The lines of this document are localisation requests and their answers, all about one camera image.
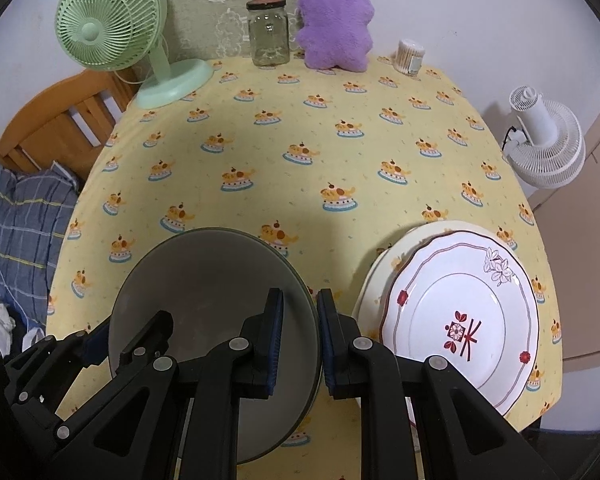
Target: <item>yellow stripe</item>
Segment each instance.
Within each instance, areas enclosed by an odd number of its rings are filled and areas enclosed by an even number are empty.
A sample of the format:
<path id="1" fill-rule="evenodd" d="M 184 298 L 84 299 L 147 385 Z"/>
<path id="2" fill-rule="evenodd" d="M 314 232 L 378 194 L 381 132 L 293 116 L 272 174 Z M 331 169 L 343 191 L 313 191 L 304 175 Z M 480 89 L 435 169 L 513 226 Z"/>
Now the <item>yellow stripe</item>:
<path id="1" fill-rule="evenodd" d="M 8 254 L 2 254 L 1 252 L 0 252 L 0 257 L 6 258 L 7 260 L 13 260 L 14 262 L 18 262 L 19 264 L 25 264 L 25 265 L 30 265 L 30 266 L 33 266 L 33 267 L 37 267 L 39 269 L 45 269 L 46 268 L 46 265 L 36 264 L 34 262 L 28 262 L 27 260 L 21 260 L 20 258 L 16 258 L 16 257 L 10 256 Z"/>
<path id="2" fill-rule="evenodd" d="M 11 205 L 25 205 L 25 204 L 36 204 L 36 203 L 41 203 L 41 204 L 46 204 L 46 205 L 56 205 L 56 206 L 62 205 L 61 202 L 49 202 L 43 198 L 35 198 L 35 199 L 30 199 L 30 200 L 23 200 L 22 202 L 14 202 L 14 201 L 10 200 L 7 196 L 4 196 L 1 192 L 0 192 L 0 198 L 5 199 Z"/>

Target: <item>wooden bed frame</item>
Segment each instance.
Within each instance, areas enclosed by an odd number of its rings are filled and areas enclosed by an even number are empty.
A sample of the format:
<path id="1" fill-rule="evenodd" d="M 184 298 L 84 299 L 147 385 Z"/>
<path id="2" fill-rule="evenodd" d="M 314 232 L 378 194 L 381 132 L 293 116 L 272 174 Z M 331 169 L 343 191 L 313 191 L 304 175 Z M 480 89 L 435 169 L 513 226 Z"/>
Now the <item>wooden bed frame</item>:
<path id="1" fill-rule="evenodd" d="M 135 81 L 131 69 L 120 75 Z M 138 91 L 138 85 L 121 81 L 111 72 L 84 72 L 43 90 L 24 105 L 0 138 L 0 164 L 4 168 L 35 173 L 54 160 L 86 180 L 116 121 L 104 104 L 108 92 L 121 111 Z M 71 117 L 75 107 L 99 145 L 93 146 Z"/>

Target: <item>purple stuffed bear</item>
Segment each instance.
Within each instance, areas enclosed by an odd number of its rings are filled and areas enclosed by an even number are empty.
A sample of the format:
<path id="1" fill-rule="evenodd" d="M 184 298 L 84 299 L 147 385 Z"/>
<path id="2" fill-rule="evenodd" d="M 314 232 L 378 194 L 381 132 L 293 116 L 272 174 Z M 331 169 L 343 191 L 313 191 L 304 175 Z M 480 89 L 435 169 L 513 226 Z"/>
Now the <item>purple stuffed bear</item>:
<path id="1" fill-rule="evenodd" d="M 370 0 L 298 0 L 298 7 L 304 27 L 296 41 L 309 68 L 366 70 L 366 54 L 373 46 L 366 29 L 374 16 Z"/>

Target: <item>decorative plate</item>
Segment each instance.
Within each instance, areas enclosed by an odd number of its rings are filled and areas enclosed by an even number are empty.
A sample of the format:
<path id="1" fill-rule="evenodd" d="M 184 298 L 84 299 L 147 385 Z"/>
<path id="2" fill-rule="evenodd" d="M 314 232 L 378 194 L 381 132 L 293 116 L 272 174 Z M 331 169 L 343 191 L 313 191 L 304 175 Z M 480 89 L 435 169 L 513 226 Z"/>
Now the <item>decorative plate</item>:
<path id="1" fill-rule="evenodd" d="M 509 411 L 534 365 L 538 307 L 508 250 L 469 231 L 437 236 L 397 269 L 383 304 L 384 345 L 417 361 L 442 355 Z"/>

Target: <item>blue plaid fabric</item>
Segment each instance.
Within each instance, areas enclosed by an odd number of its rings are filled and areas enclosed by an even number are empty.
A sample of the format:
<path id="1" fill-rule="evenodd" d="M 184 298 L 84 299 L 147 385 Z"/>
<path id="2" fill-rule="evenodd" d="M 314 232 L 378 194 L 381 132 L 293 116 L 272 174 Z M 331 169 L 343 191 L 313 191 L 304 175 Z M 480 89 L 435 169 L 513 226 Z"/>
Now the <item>blue plaid fabric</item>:
<path id="1" fill-rule="evenodd" d="M 78 180 L 54 163 L 36 174 L 0 173 L 0 284 L 27 329 L 46 325 L 48 292 Z"/>

